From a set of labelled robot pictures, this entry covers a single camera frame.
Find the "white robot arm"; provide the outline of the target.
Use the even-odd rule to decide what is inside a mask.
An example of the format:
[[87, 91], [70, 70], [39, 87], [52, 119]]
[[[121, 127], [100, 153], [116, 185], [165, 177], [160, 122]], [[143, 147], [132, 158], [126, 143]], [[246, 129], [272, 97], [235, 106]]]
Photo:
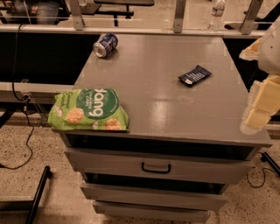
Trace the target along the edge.
[[256, 60], [260, 70], [268, 77], [255, 80], [248, 93], [240, 130], [254, 135], [261, 131], [270, 118], [280, 110], [280, 22], [274, 22], [265, 34], [241, 51], [243, 60]]

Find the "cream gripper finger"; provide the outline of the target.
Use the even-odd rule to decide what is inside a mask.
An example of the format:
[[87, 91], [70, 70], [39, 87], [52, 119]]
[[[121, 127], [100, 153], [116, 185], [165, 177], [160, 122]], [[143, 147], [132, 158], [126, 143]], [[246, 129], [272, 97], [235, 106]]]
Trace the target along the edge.
[[259, 46], [261, 38], [257, 39], [250, 46], [241, 51], [239, 58], [242, 60], [252, 61], [259, 59]]
[[240, 131], [254, 135], [261, 131], [280, 110], [280, 76], [270, 74], [265, 80], [255, 80], [248, 93]]

